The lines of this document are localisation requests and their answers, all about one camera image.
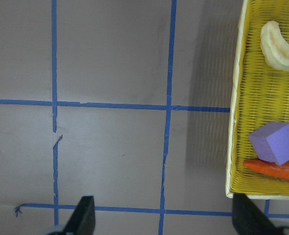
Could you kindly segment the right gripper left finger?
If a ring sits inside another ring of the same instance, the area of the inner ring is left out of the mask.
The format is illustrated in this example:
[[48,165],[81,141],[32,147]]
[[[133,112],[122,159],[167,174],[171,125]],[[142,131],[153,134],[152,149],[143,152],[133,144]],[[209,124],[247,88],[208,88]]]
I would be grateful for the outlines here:
[[93,196],[83,196],[65,225],[63,235],[92,235],[95,230],[95,204]]

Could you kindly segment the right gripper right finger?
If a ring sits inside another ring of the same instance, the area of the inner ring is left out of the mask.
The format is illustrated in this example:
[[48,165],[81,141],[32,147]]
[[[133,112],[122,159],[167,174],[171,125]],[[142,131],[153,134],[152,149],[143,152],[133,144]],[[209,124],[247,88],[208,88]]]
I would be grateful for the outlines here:
[[245,195],[235,193],[232,199],[232,224],[239,235],[278,235],[277,227]]

